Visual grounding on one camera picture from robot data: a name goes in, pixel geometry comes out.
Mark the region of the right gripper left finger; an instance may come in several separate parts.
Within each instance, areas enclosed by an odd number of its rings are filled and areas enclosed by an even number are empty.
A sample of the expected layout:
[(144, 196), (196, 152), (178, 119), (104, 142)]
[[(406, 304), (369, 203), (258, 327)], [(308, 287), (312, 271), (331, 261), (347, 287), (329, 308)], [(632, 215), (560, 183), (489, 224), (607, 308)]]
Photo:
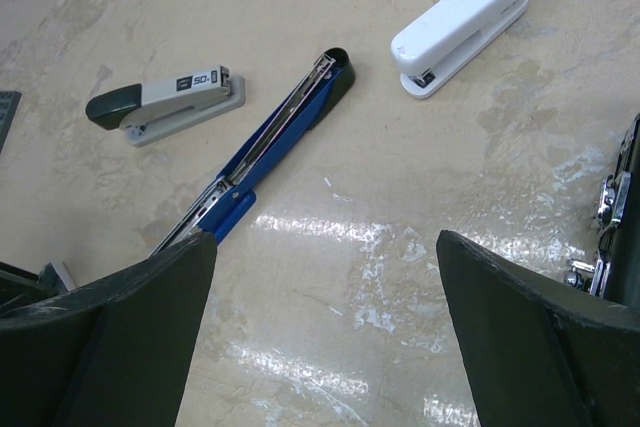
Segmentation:
[(193, 235), (72, 291), (1, 268), (5, 426), (171, 426), (217, 244)]

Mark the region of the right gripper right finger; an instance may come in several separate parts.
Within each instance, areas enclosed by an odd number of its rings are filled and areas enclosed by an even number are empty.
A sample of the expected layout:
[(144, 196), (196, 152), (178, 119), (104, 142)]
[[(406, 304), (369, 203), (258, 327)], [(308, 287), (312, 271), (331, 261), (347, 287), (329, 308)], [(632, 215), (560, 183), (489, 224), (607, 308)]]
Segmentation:
[(636, 426), (639, 312), (440, 232), (440, 277), (483, 426)]

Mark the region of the blue black stapler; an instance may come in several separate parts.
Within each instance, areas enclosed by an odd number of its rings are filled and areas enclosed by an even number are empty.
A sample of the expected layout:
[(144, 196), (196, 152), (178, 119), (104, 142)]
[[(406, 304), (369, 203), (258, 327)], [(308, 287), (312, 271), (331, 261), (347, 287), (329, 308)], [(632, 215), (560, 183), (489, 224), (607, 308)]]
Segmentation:
[(152, 251), (157, 254), (197, 233), (221, 242), (256, 201), (255, 187), (302, 136), (338, 104), (356, 79), (341, 47), (323, 52), (309, 73), (217, 174)]

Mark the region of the silver black stapler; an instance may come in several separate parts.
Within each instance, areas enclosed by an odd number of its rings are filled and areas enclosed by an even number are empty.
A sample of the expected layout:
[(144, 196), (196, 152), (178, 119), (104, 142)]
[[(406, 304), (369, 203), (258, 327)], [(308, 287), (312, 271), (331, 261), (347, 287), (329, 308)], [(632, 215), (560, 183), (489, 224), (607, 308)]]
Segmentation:
[(89, 121), (120, 130), (143, 147), (244, 105), (245, 79), (223, 65), (147, 84), (131, 84), (90, 99)]

